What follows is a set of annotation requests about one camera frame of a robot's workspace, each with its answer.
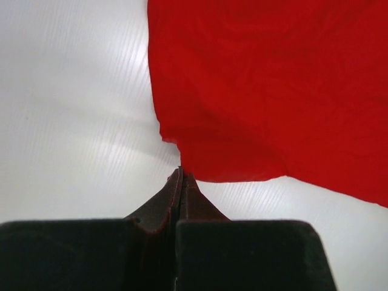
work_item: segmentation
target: red cloth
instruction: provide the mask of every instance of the red cloth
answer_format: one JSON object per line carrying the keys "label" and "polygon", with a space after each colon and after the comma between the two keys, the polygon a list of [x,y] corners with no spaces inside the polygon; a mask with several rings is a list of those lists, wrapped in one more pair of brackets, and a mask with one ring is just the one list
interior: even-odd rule
{"label": "red cloth", "polygon": [[388,206],[388,1],[149,0],[156,115],[203,181]]}

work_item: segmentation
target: white surface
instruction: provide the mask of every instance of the white surface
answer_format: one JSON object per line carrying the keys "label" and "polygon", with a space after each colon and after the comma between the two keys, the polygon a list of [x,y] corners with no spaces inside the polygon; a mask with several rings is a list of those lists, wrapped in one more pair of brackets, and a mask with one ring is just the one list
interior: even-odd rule
{"label": "white surface", "polygon": [[[179,164],[154,116],[144,0],[0,1],[0,221],[123,217]],[[388,209],[290,178],[206,184],[233,219],[321,235],[339,290],[388,290]]]}

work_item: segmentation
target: red towel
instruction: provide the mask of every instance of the red towel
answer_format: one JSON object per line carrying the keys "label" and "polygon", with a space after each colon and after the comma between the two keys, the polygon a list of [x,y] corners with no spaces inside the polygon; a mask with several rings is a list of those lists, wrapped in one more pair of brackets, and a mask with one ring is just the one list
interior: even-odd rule
{"label": "red towel", "polygon": [[203,181],[388,206],[387,0],[149,0],[156,115]]}

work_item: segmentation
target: red fabric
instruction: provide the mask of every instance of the red fabric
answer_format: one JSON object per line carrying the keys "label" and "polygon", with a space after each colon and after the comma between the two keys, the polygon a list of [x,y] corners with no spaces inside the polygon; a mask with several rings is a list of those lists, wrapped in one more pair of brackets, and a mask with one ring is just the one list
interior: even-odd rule
{"label": "red fabric", "polygon": [[388,1],[149,0],[156,115],[203,181],[388,206]]}

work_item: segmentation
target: cloth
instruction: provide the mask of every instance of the cloth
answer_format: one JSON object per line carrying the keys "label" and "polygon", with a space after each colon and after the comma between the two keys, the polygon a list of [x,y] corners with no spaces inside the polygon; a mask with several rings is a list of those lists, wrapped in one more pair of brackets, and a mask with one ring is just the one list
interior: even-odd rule
{"label": "cloth", "polygon": [[388,207],[388,1],[149,0],[162,138],[211,182],[288,175]]}

